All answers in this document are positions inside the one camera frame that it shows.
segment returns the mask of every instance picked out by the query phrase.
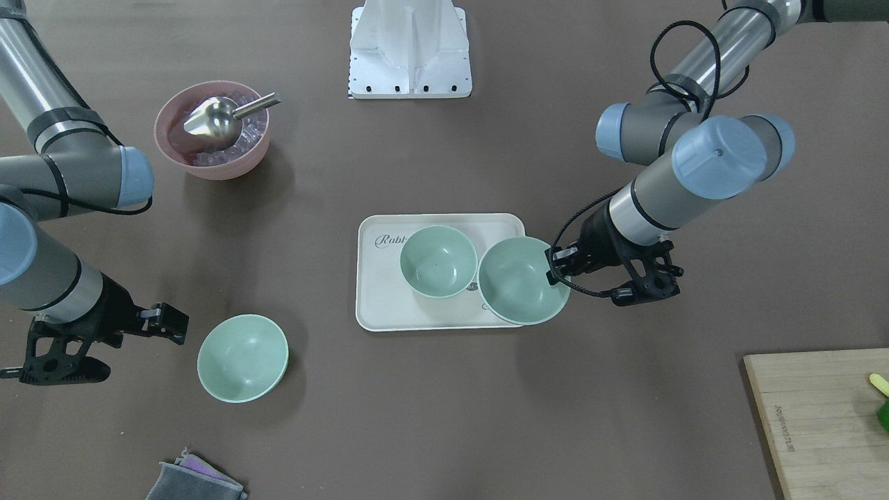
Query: white tray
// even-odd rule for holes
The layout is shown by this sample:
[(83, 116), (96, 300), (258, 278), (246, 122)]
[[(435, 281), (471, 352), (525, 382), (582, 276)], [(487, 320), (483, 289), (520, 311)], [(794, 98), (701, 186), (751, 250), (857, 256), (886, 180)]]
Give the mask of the white tray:
[(463, 231), (481, 260), (498, 241), (525, 235), (513, 214), (372, 215), (358, 228), (355, 318), (371, 332), (515, 328), (487, 310), (478, 286), (447, 299), (414, 292), (401, 275), (401, 247), (415, 231), (440, 224)]

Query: light blue joint cap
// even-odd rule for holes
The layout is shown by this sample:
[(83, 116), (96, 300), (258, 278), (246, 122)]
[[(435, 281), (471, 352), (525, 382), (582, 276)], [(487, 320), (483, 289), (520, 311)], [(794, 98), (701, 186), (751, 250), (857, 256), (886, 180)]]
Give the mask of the light blue joint cap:
[(155, 190), (155, 175), (151, 164), (141, 151), (133, 146), (120, 148), (120, 197), (117, 208), (145, 203)]
[(673, 147), (673, 172), (686, 189), (707, 199), (741, 194), (765, 171), (765, 146), (737, 118), (711, 117)]
[(24, 274), (35, 255), (34, 224), (18, 209), (0, 203), (0, 286)]
[(761, 115), (753, 116), (763, 118), (765, 121), (772, 124), (772, 126), (775, 127), (775, 130), (778, 131), (778, 137), (781, 138), (781, 161), (778, 162), (778, 168), (772, 172), (772, 175), (766, 177), (766, 179), (771, 179), (773, 175), (780, 172), (781, 169), (790, 162), (790, 159), (793, 158), (793, 154), (797, 152), (797, 137), (793, 134), (793, 129), (790, 128), (790, 124), (778, 115), (763, 113)]
[(629, 102), (612, 104), (599, 117), (596, 125), (596, 146), (607, 157), (626, 162), (621, 150), (621, 122)]

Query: cutting board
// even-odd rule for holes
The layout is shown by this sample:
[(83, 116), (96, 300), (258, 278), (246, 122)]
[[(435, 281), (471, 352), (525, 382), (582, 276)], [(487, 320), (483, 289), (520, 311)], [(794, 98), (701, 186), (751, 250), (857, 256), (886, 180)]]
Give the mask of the cutting board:
[(886, 398), (868, 375), (889, 377), (889, 349), (746, 356), (744, 364), (788, 500), (889, 498)]

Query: towel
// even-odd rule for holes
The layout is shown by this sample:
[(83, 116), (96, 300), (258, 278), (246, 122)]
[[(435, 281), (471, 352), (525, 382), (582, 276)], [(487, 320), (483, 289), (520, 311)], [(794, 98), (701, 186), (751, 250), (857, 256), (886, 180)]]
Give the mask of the towel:
[(187, 449), (174, 463), (160, 465), (161, 475), (146, 500), (247, 500), (240, 483)]

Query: gray table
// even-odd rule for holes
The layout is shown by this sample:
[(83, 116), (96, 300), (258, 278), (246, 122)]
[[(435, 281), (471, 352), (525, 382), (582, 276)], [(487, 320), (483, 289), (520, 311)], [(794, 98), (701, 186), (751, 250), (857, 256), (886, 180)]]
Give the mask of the gray table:
[[(182, 347), (95, 348), (112, 366), (105, 383), (0, 384), (0, 497), (141, 498), (156, 463), (185, 446), (255, 500), (775, 495), (741, 356), (889, 341), (889, 27), (796, 28), (717, 104), (784, 116), (798, 152), (676, 234), (678, 297), (618, 309), (575, 295), (537, 327), (372, 335), (355, 320), (365, 217), (508, 212), (552, 239), (639, 171), (596, 151), (601, 111), (653, 82), (662, 28), (712, 25), (720, 6), (466, 0), (472, 96), (376, 102), (346, 99), (356, 6), (31, 3), (78, 90), (156, 169), (147, 214), (44, 227), (138, 303), (172, 303), (191, 325)], [(665, 42), (665, 69), (696, 38)], [(285, 98), (266, 159), (233, 181), (189, 176), (152, 141), (166, 100), (211, 79)], [(3, 154), (29, 153), (6, 107), (0, 123)], [(201, 388), (196, 355), (246, 312), (284, 329), (292, 364), (268, 396), (227, 405)], [(0, 307), (0, 365), (21, 362), (29, 321)]]

